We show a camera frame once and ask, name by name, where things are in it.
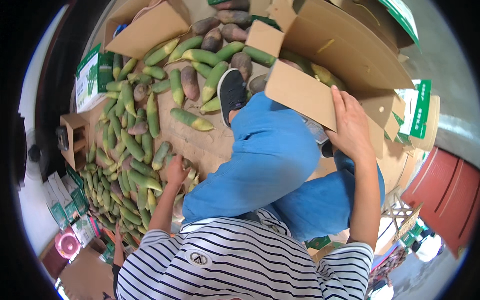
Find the black and white striped shirt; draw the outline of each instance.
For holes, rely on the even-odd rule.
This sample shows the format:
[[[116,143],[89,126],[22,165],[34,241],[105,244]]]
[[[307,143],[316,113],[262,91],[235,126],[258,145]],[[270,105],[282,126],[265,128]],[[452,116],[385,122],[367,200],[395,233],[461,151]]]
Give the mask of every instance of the black and white striped shirt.
[[[120,270],[117,299],[359,299],[373,252],[365,243],[333,250],[318,265],[283,222],[209,218],[171,238],[145,234]]]

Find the white wall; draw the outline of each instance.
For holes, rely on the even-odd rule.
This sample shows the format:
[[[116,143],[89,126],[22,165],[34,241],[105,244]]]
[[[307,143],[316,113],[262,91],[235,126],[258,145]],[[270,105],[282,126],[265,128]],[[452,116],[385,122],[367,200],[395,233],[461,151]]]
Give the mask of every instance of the white wall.
[[[20,107],[18,109],[22,117],[25,118],[25,132],[29,132],[29,130],[34,128],[36,92],[40,72],[52,36],[66,9],[67,6],[60,9],[44,33],[25,74]],[[23,222],[30,244],[38,256],[58,233],[59,227],[47,208],[41,179],[33,180],[25,176],[24,182],[25,186],[18,193]]]

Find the hand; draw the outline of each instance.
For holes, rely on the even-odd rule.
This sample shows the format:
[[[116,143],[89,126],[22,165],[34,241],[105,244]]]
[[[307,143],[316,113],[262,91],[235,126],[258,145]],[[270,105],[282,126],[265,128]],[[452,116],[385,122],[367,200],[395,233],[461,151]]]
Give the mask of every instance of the hand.
[[[329,129],[325,133],[334,146],[340,149],[353,162],[375,158],[367,115],[360,103],[349,93],[332,86],[333,103],[336,115],[336,132]]]
[[[167,180],[169,184],[180,187],[185,178],[187,178],[190,168],[184,170],[182,160],[183,156],[177,154],[170,161],[167,169]]]
[[[120,233],[120,224],[117,222],[115,225],[115,243],[122,243],[123,242],[123,234]]]

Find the shoe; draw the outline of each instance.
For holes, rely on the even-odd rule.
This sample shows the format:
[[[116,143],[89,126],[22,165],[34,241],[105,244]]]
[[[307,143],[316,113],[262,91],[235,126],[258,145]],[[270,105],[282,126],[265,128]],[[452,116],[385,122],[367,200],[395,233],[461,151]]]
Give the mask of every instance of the shoe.
[[[320,158],[330,158],[333,157],[333,145],[330,140],[327,140],[325,143],[318,145],[320,150]]]
[[[225,126],[230,127],[228,114],[232,110],[238,110],[247,105],[246,87],[247,84],[243,81],[238,69],[229,69],[220,78],[216,94],[220,100],[220,111]]]

